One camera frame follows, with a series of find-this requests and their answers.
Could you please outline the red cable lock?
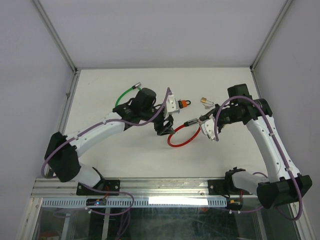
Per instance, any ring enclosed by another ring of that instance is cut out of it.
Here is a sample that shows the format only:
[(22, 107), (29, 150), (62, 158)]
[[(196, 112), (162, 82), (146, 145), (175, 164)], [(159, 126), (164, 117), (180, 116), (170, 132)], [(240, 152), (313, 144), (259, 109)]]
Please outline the red cable lock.
[(199, 135), (201, 129), (197, 118), (187, 120), (182, 125), (174, 129), (174, 134), (167, 138), (167, 144), (171, 148), (181, 148), (190, 144)]

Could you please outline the small brass long-shackle padlock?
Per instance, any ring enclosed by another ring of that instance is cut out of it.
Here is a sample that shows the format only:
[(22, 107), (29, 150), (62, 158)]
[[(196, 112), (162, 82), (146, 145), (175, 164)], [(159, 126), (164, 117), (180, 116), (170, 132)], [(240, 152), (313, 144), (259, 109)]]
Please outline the small brass long-shackle padlock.
[(215, 106), (215, 103), (205, 97), (202, 97), (200, 100), (201, 104), (204, 106), (205, 109), (211, 109)]

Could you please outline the orange black padlock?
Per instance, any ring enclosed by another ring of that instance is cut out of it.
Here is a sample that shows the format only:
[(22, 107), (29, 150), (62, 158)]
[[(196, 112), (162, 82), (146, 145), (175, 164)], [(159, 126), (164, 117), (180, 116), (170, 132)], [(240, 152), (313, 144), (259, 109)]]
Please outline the orange black padlock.
[(178, 100), (178, 106), (180, 109), (186, 108), (191, 104), (190, 100), (180, 99)]

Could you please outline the green cable lock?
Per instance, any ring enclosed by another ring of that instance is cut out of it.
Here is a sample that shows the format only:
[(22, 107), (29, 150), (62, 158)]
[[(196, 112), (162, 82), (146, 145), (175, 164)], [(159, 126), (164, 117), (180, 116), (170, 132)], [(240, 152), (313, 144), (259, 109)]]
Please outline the green cable lock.
[(125, 90), (119, 97), (118, 99), (116, 100), (115, 102), (115, 107), (117, 107), (120, 103), (120, 101), (122, 100), (122, 98), (124, 96), (126, 96), (128, 93), (132, 92), (133, 90), (141, 90), (141, 86), (142, 84), (140, 82), (136, 83), (135, 85), (133, 85), (132, 87), (130, 87), (129, 89)]

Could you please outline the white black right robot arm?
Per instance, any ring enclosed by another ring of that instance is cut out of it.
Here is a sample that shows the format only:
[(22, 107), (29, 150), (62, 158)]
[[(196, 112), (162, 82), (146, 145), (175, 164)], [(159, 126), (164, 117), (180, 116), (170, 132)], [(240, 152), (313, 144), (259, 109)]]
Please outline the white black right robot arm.
[(229, 87), (227, 92), (228, 100), (200, 116), (199, 126), (209, 139), (218, 141), (223, 127), (243, 123), (258, 146), (267, 176), (234, 167), (225, 173), (221, 192), (236, 194), (245, 190), (256, 195), (265, 209), (301, 203), (313, 182), (309, 175), (301, 174), (287, 153), (268, 102), (264, 98), (253, 99), (245, 83)]

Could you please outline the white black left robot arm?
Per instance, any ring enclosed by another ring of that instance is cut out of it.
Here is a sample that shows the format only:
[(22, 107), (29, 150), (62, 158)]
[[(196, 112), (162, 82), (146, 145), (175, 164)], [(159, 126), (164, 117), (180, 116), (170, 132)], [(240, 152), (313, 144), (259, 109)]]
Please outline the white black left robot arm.
[(86, 185), (93, 194), (102, 193), (104, 177), (94, 167), (80, 163), (79, 158), (96, 144), (130, 127), (152, 123), (159, 136), (174, 133), (171, 110), (176, 103), (172, 91), (167, 89), (159, 106), (155, 106), (156, 98), (153, 90), (142, 88), (135, 97), (115, 106), (100, 122), (87, 129), (66, 135), (54, 133), (44, 155), (44, 165), (49, 166), (62, 183), (76, 181)]

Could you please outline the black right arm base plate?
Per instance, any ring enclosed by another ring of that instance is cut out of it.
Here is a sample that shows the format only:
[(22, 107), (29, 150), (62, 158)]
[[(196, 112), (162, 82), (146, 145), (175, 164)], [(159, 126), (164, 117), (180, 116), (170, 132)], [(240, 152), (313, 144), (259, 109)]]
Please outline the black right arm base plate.
[(225, 179), (209, 179), (207, 181), (207, 187), (210, 196), (220, 195), (229, 197), (230, 194), (235, 192), (235, 190), (232, 189), (230, 182)]

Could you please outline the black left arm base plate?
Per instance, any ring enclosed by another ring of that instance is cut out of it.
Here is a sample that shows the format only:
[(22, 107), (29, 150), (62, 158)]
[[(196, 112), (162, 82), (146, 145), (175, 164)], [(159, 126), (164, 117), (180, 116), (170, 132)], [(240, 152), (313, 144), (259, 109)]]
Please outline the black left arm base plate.
[(118, 196), (120, 191), (120, 180), (104, 179), (93, 187), (86, 187), (78, 183), (76, 189), (77, 196)]

